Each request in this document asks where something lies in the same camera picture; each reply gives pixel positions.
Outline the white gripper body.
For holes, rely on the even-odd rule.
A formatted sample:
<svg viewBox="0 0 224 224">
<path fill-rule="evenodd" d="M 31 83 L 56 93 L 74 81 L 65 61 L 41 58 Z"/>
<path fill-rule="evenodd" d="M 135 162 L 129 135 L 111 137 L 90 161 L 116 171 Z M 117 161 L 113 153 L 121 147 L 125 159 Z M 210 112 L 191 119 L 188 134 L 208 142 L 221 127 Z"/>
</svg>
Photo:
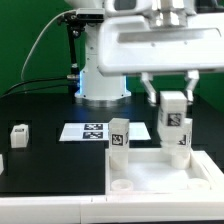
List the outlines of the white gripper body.
<svg viewBox="0 0 224 224">
<path fill-rule="evenodd" d="M 113 17 L 101 26 L 98 66 L 105 76 L 224 71 L 224 13 L 190 16 L 185 28 L 153 29 L 142 16 Z"/>
</svg>

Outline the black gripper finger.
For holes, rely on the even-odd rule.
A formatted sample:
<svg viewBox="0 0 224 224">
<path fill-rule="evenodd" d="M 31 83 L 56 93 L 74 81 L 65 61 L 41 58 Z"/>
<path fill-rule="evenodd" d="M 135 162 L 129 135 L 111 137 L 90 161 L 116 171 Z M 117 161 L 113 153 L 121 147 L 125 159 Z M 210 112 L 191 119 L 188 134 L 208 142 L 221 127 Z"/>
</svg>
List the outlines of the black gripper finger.
<svg viewBox="0 0 224 224">
<path fill-rule="evenodd" d="M 184 93 L 189 104 L 193 103 L 194 100 L 193 92 L 197 86 L 199 78 L 200 76 L 198 70 L 189 70 L 186 72 L 185 75 L 186 87 Z"/>
<path fill-rule="evenodd" d="M 153 75 L 148 72 L 142 72 L 140 82 L 148 94 L 149 103 L 153 106 L 157 104 L 157 92 L 152 85 Z"/>
</svg>

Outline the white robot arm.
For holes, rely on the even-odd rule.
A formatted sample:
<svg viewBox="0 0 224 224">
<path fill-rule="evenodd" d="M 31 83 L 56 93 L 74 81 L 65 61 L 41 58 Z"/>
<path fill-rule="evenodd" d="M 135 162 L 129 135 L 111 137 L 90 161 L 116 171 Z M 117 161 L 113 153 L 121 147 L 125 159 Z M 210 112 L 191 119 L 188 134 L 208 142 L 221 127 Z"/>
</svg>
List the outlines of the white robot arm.
<svg viewBox="0 0 224 224">
<path fill-rule="evenodd" d="M 102 75 L 141 75 L 156 104 L 150 81 L 185 74 L 186 98 L 200 73 L 224 71 L 224 7 L 216 0 L 65 0 L 84 19 L 101 11 L 98 68 Z"/>
</svg>

